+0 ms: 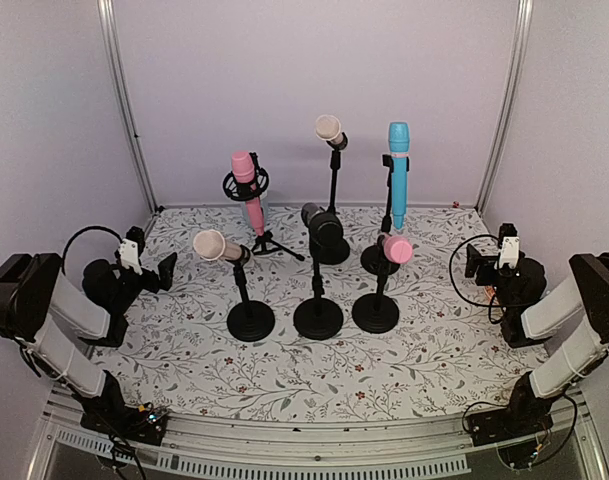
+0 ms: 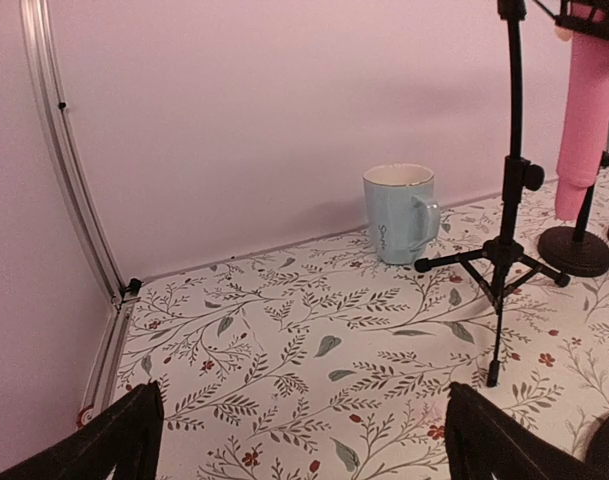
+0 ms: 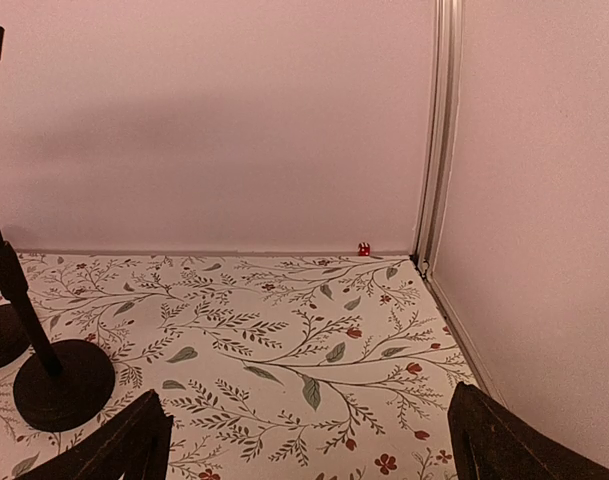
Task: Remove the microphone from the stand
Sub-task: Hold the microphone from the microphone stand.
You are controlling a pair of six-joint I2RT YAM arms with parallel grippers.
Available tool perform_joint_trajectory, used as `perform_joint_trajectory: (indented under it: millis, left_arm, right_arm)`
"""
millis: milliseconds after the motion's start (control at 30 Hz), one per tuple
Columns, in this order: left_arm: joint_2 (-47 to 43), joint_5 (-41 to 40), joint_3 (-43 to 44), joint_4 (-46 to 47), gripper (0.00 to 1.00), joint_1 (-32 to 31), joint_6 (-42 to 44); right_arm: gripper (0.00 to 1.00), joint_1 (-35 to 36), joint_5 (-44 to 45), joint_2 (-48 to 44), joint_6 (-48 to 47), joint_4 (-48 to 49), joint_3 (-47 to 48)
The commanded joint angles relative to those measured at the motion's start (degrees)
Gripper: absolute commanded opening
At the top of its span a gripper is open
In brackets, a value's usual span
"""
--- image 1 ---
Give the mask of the short pink microphone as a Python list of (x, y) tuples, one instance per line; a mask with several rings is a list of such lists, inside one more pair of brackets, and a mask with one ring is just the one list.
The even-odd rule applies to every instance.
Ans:
[(381, 233), (378, 236), (378, 245), (384, 258), (391, 263), (402, 265), (413, 258), (413, 245), (403, 236)]

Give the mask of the black microphone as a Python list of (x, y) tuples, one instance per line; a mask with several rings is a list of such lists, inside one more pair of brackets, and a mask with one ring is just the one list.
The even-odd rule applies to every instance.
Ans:
[(333, 247), (343, 239), (343, 227), (338, 217), (309, 202), (301, 209), (301, 218), (313, 242), (322, 247)]

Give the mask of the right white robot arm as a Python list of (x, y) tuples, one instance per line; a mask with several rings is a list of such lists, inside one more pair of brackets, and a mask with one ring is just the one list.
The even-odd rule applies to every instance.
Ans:
[(516, 381), (500, 422), (508, 435), (521, 436), (609, 356), (609, 252), (573, 255), (570, 275), (549, 289), (544, 266), (521, 250), (512, 224), (502, 224), (492, 239), (494, 255), (482, 254), (470, 239), (461, 243), (464, 275), (489, 290), (489, 299), (477, 305), (500, 314), (494, 322), (510, 347), (543, 344), (567, 321), (581, 318), (542, 365)]

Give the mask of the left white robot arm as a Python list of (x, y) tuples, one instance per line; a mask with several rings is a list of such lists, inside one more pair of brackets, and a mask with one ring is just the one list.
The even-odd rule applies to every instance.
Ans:
[(66, 253), (13, 254), (0, 266), (0, 336), (19, 345), (36, 373), (65, 383), (112, 434), (125, 433), (140, 411), (126, 405), (118, 380), (78, 345), (121, 346), (128, 309), (142, 292), (170, 290), (178, 259), (172, 253), (146, 269), (143, 230), (132, 227), (117, 239), (114, 259), (91, 261), (80, 287), (66, 274)]

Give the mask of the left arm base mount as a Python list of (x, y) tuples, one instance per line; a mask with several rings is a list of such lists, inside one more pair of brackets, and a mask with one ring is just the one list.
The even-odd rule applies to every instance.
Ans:
[(138, 407), (100, 407), (87, 400), (82, 407), (84, 414), (80, 424), (83, 428), (153, 446), (162, 444), (170, 413), (168, 407), (155, 407), (150, 402)]

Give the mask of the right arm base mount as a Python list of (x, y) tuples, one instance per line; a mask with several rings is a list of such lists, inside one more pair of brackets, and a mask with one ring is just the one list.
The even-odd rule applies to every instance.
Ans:
[(533, 407), (513, 411), (508, 405), (477, 401), (466, 408), (461, 424), (474, 446), (488, 445), (550, 429), (551, 406), (551, 402), (537, 401)]

